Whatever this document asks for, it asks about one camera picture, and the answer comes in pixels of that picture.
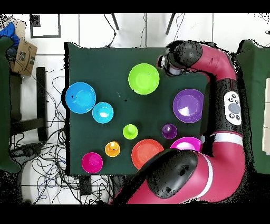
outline small orange bowl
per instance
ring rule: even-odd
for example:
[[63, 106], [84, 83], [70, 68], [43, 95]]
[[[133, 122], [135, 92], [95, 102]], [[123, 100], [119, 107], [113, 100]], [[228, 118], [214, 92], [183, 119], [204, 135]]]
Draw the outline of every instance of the small orange bowl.
[[120, 153], [120, 146], [118, 142], [109, 142], [105, 147], [105, 152], [109, 157], [116, 157]]

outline green bowl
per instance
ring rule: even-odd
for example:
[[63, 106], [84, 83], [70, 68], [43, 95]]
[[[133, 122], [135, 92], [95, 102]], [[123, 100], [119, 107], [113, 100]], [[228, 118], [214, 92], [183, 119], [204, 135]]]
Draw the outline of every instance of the green bowl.
[[123, 129], [123, 135], [126, 139], [132, 140], [137, 137], [138, 129], [133, 124], [126, 125]]
[[129, 86], [134, 92], [141, 95], [155, 91], [159, 84], [158, 70], [150, 64], [138, 64], [129, 73]]

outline plastic bowl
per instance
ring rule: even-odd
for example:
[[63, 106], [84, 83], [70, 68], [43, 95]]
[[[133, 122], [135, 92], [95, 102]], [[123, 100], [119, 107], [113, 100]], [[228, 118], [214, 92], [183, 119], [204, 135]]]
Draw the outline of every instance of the plastic bowl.
[[175, 116], [182, 122], [194, 123], [201, 119], [204, 95], [196, 89], [185, 89], [173, 100], [172, 108]]
[[166, 139], [173, 139], [177, 135], [177, 128], [173, 124], [166, 124], [162, 128], [162, 134]]
[[133, 124], [126, 125], [123, 129], [123, 135], [126, 139], [132, 140], [137, 137], [138, 129]]
[[94, 89], [84, 82], [76, 82], [69, 86], [65, 94], [68, 108], [77, 114], [89, 112], [95, 105], [96, 95]]
[[116, 157], [120, 153], [120, 146], [118, 142], [109, 142], [105, 147], [106, 155], [109, 157]]
[[159, 73], [150, 64], [138, 64], [131, 69], [128, 81], [130, 88], [137, 94], [150, 94], [158, 87]]
[[113, 108], [107, 102], [99, 102], [92, 110], [93, 118], [100, 124], [108, 123], [113, 117]]
[[103, 166], [103, 160], [98, 153], [87, 153], [82, 158], [82, 168], [88, 173], [98, 173]]
[[164, 148], [157, 141], [144, 139], [139, 141], [131, 152], [131, 159], [137, 169], [149, 161], [153, 156], [162, 152]]
[[179, 150], [194, 150], [200, 151], [201, 141], [194, 137], [183, 137], [176, 140], [170, 148], [177, 148]]

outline dark green table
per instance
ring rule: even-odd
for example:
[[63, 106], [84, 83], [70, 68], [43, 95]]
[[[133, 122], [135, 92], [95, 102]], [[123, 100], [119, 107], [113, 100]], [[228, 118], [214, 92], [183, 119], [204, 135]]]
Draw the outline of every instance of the dark green table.
[[[205, 92], [206, 78], [201, 74], [186, 74], [178, 78], [168, 78], [159, 70], [158, 88], [149, 95], [139, 95], [128, 84], [130, 70], [137, 64], [148, 63], [156, 67], [157, 58], [165, 48], [147, 49], [86, 49], [68, 43], [69, 84], [86, 82], [97, 95], [98, 102], [108, 102], [114, 109], [112, 121], [99, 124], [86, 114], [70, 113], [70, 175], [88, 175], [81, 167], [81, 160], [88, 152], [99, 153], [103, 158], [103, 168], [97, 174], [129, 175], [137, 169], [131, 160], [135, 144], [143, 139], [158, 141], [164, 148], [183, 136], [199, 137], [200, 124], [185, 124], [178, 120], [172, 111], [175, 95], [194, 88]], [[177, 137], [166, 140], [162, 127], [173, 123], [178, 128]], [[139, 134], [133, 140], [124, 138], [122, 130], [127, 124], [135, 124]], [[111, 158], [104, 148], [110, 141], [120, 144], [121, 152]]]
[[270, 48], [243, 41], [236, 58], [243, 71], [249, 109], [254, 167], [258, 173], [270, 174], [270, 156], [262, 151], [265, 81], [270, 78]]

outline pink bowl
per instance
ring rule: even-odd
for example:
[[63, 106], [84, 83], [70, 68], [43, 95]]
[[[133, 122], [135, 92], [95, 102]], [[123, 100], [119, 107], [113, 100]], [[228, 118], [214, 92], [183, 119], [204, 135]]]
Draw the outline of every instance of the pink bowl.
[[179, 150], [195, 150], [200, 151], [200, 140], [194, 137], [183, 137], [176, 140], [170, 148], [177, 148]]
[[97, 173], [103, 166], [103, 160], [98, 153], [87, 153], [82, 158], [82, 168], [88, 173]]

